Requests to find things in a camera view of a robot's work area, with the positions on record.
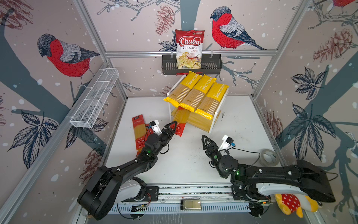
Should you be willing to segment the yellow spaghetti bag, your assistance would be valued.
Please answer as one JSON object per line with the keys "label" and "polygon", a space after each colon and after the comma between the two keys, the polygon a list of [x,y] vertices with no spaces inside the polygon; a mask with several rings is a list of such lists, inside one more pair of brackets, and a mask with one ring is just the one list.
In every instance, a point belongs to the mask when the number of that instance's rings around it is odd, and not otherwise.
{"label": "yellow spaghetti bag", "polygon": [[190,71],[170,90],[164,101],[171,103],[174,107],[178,107],[201,78],[202,75]]}
{"label": "yellow spaghetti bag", "polygon": [[214,83],[199,107],[195,110],[195,113],[208,120],[212,120],[228,88],[228,85]]}
{"label": "yellow spaghetti bag", "polygon": [[204,75],[182,100],[179,107],[194,113],[194,111],[198,108],[199,103],[203,100],[215,81],[215,77]]}

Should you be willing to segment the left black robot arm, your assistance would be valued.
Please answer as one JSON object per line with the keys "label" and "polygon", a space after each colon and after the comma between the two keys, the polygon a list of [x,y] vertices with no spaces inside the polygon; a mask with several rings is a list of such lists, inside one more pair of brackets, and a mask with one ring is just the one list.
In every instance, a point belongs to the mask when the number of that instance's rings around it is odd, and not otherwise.
{"label": "left black robot arm", "polygon": [[148,136],[145,147],[133,160],[112,168],[101,166],[95,171],[77,198],[77,202],[96,220],[103,219],[115,204],[120,187],[138,174],[150,170],[158,154],[175,134],[177,122],[166,124],[160,134]]}

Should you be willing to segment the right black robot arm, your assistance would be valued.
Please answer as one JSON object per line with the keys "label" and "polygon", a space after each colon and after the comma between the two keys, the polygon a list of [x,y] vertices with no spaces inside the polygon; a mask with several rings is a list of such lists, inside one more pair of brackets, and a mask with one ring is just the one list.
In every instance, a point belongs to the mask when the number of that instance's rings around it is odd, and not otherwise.
{"label": "right black robot arm", "polygon": [[240,164],[222,151],[232,149],[233,139],[224,140],[229,147],[220,148],[206,135],[201,137],[205,154],[221,178],[230,178],[233,194],[247,201],[263,200],[275,194],[301,194],[323,203],[336,201],[327,172],[308,161],[283,167],[257,167]]}

